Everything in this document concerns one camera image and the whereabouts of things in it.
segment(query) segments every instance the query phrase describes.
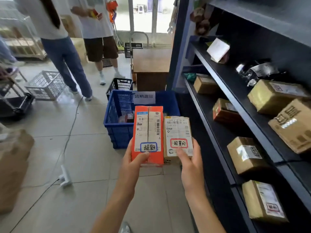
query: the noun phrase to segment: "wooden desk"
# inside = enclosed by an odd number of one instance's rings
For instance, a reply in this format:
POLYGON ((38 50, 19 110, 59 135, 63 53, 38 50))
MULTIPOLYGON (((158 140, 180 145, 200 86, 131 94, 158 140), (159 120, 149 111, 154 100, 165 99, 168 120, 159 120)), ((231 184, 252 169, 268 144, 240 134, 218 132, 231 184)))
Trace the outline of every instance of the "wooden desk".
POLYGON ((171 56, 171 48, 133 49, 133 74, 138 91, 165 90, 171 56))

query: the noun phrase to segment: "shoe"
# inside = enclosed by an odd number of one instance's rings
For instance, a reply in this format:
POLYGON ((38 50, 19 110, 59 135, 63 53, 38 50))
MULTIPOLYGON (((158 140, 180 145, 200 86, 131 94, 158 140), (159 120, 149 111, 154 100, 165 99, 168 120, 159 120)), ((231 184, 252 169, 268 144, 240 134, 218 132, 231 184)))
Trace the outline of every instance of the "shoe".
POLYGON ((121 224, 119 233, 131 233, 130 225, 127 222, 121 224))
POLYGON ((93 99, 93 97, 91 96, 91 97, 86 97, 85 98, 85 101, 91 101, 93 99))
POLYGON ((99 74, 99 78, 100 78, 100 85, 105 85, 106 84, 106 81, 105 81, 105 77, 103 74, 99 74))
POLYGON ((79 94, 78 89, 76 89, 76 91, 72 90, 71 88, 69 88, 69 89, 70 89, 72 94, 74 94, 74 95, 79 94))
POLYGON ((125 77, 122 76, 122 75, 120 74, 120 72, 116 72, 116 73, 115 73, 115 78, 125 78, 125 77))

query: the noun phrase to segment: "hand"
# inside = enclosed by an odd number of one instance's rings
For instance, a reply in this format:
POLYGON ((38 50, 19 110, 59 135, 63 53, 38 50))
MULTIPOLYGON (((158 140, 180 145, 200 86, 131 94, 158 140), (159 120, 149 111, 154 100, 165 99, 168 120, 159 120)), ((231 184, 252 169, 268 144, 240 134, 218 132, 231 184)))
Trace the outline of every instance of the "hand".
POLYGON ((177 155, 183 165, 181 180, 183 182, 187 199, 192 198, 194 195, 205 195, 201 148, 196 139, 192 138, 192 142, 192 160, 189 159, 188 155, 183 151, 183 149, 177 149, 177 155))
POLYGON ((123 157, 122 166, 119 171, 119 178, 114 190, 115 194, 122 194, 124 195, 123 197, 129 198, 130 201, 134 197, 140 165, 149 158, 149 152, 140 153, 133 161, 131 154, 132 139, 130 140, 123 157))

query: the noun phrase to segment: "white plastic basket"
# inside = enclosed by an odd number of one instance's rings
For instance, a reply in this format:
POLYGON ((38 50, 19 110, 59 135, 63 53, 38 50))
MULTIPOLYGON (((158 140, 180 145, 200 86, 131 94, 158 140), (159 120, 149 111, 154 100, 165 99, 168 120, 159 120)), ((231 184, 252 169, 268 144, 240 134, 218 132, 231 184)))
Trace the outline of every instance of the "white plastic basket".
POLYGON ((33 94, 36 100, 55 101, 64 90, 66 84, 58 71, 42 70, 25 88, 33 94))

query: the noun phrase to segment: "white sneaker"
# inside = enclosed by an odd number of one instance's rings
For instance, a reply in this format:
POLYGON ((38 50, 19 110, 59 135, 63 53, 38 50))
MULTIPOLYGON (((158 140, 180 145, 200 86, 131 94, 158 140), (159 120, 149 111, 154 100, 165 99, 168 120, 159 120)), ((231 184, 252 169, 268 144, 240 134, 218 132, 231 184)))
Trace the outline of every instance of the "white sneaker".
POLYGON ((99 78, 100 78, 100 85, 105 85, 106 84, 106 81, 105 81, 105 77, 103 74, 99 74, 99 78))
POLYGON ((91 101, 93 99, 93 97, 91 96, 91 97, 86 97, 85 98, 85 101, 91 101))
POLYGON ((71 91, 72 94, 74 94, 74 95, 79 94, 78 90, 73 91, 71 88, 69 88, 69 89, 70 89, 70 91, 71 91))
POLYGON ((125 77, 123 75, 121 75, 120 72, 116 72, 115 78, 125 78, 125 77))

